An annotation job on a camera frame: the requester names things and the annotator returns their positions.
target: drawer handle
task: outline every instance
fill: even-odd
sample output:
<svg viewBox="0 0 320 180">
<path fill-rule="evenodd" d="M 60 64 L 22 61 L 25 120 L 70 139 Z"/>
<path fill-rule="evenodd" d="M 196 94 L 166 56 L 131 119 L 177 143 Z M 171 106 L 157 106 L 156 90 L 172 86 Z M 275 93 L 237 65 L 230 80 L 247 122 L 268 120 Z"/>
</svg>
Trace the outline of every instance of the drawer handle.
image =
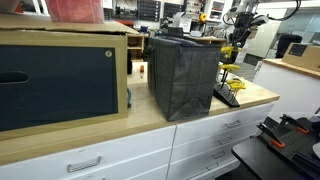
<svg viewBox="0 0 320 180">
<path fill-rule="evenodd" d="M 218 159 L 226 155 L 224 151 L 219 152 L 218 154 L 212 155 L 213 159 Z"/>
<path fill-rule="evenodd" d="M 227 144 L 229 142 L 231 142 L 233 139 L 231 136 L 227 137 L 226 139 L 222 139 L 222 140 L 218 140 L 219 144 L 223 145 L 223 144 Z"/>
<path fill-rule="evenodd" d="M 102 159 L 102 157 L 99 156 L 98 159 L 97 159 L 97 161 L 95 161 L 94 163 L 87 164 L 87 165 L 80 166 L 80 167 L 73 167 L 74 165 L 68 164 L 68 166 L 67 166 L 67 171 L 68 171 L 69 173 L 71 173 L 71 172 L 79 171 L 79 170 L 82 170 L 82 169 L 86 169 L 86 168 L 88 168 L 88 167 L 96 166 L 96 165 L 100 164 L 101 159 Z"/>
<path fill-rule="evenodd" d="M 241 125 L 241 122 L 239 120 L 237 120 L 236 122 L 234 123 L 231 123 L 231 124 L 225 124 L 227 127 L 236 127 L 236 126 L 239 126 Z"/>
</svg>

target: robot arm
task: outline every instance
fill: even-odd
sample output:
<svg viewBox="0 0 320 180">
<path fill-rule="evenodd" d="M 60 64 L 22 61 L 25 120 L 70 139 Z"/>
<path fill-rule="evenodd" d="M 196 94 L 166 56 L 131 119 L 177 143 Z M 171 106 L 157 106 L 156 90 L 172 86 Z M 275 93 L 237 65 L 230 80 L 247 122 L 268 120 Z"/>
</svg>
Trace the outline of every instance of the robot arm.
<svg viewBox="0 0 320 180">
<path fill-rule="evenodd" d="M 297 3 L 295 11 L 289 16 L 280 19 L 264 15 L 256 16 L 256 10 L 260 2 L 279 2 L 279 0 L 242 0 L 238 7 L 231 8 L 225 16 L 227 16 L 228 19 L 236 18 L 233 24 L 234 31 L 229 42 L 230 45 L 222 48 L 221 52 L 223 53 L 223 56 L 221 62 L 225 64 L 232 64 L 235 62 L 239 51 L 241 51 L 241 48 L 245 45 L 247 38 L 251 34 L 251 27 L 266 24 L 269 19 L 284 21 L 292 17 L 299 10 L 301 5 L 301 0 L 295 1 Z"/>
</svg>

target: wooden countertop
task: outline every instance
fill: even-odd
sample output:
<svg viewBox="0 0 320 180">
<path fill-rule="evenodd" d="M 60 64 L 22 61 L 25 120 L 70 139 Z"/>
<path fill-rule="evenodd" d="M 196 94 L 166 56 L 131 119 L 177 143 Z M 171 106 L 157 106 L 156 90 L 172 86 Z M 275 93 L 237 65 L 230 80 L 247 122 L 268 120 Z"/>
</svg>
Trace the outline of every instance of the wooden countertop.
<svg viewBox="0 0 320 180">
<path fill-rule="evenodd" d="M 142 78 L 139 73 L 140 65 L 145 65 L 145 73 Z M 128 87 L 132 92 L 132 107 L 128 110 L 128 118 L 2 140 L 0 141 L 0 165 L 188 122 L 166 121 L 155 99 L 150 94 L 146 82 L 146 64 L 144 62 L 134 63 L 133 75 L 128 75 Z M 231 109 L 213 98 L 209 116 L 278 99 L 279 95 L 247 82 L 247 89 L 239 91 L 237 95 L 240 108 Z M 92 119 L 103 119 L 103 116 Z"/>
<path fill-rule="evenodd" d="M 286 62 L 282 62 L 281 59 L 264 59 L 262 61 L 267 63 L 267 64 L 271 64 L 271 65 L 274 65 L 274 66 L 277 66 L 277 67 L 281 67 L 281 68 L 284 68 L 284 69 L 287 69 L 287 70 L 291 70 L 291 71 L 294 71 L 294 72 L 297 72 L 297 73 L 300 73 L 300 74 L 303 74 L 303 75 L 306 75 L 306 76 L 310 76 L 310 77 L 314 77 L 314 78 L 320 79 L 320 72 L 313 71 L 311 69 L 306 69 L 306 68 L 303 68 L 303 67 L 299 67 L 299 66 L 296 66 L 296 65 L 288 64 Z"/>
</svg>

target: red box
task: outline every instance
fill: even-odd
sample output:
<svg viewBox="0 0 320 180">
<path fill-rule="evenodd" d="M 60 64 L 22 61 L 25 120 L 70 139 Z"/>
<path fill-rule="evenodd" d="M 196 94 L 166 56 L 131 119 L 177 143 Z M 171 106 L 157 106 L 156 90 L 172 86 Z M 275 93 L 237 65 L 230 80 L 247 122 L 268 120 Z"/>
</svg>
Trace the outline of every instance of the red box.
<svg viewBox="0 0 320 180">
<path fill-rule="evenodd" d="M 104 23 L 102 0 L 46 0 L 52 21 Z"/>
</svg>

